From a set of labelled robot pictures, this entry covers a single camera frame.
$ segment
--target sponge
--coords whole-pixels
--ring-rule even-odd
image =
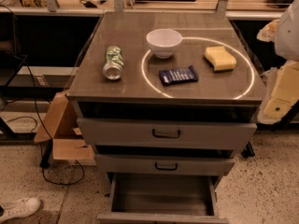
[[[235,57],[225,49],[225,46],[206,48],[205,57],[214,66],[215,72],[233,70],[236,65]]]

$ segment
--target gray countertop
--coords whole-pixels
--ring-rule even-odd
[[[146,35],[157,28],[180,32],[183,41],[166,60],[149,50]],[[105,52],[122,49],[121,80],[102,75]],[[237,60],[233,71],[214,73],[204,59],[207,46],[224,45]],[[158,72],[193,65],[198,82],[163,86]],[[227,18],[213,13],[108,12],[86,53],[67,95],[83,102],[124,102],[183,105],[258,105],[264,85]]]

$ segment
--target cardboard box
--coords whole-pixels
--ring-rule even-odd
[[[95,165],[93,149],[86,145],[82,138],[77,125],[77,114],[65,95],[66,91],[55,95],[43,120],[44,125],[39,126],[34,142],[41,143],[52,139],[54,160]]]

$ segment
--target white shoe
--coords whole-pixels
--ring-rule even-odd
[[[4,214],[0,216],[0,223],[15,217],[29,217],[35,213],[41,201],[38,198],[23,198],[10,203],[0,203]]]

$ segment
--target floor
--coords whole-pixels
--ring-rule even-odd
[[[30,104],[9,104],[0,116],[9,120],[26,115],[37,119],[39,125]],[[38,106],[43,118],[48,104],[42,102]],[[35,126],[32,119],[26,118],[8,124],[18,133],[28,133]],[[233,170],[217,188],[220,217],[226,217],[230,224],[298,224],[299,132],[258,131],[250,142],[255,157],[244,159],[236,155]],[[32,216],[6,223],[99,223],[97,215],[109,210],[109,182],[105,174],[95,166],[83,166],[83,174],[78,165],[56,161],[50,161],[50,168],[43,172],[39,168],[41,148],[44,150],[45,146],[0,141],[0,202],[31,196],[43,202]],[[70,185],[52,184],[45,178]]]

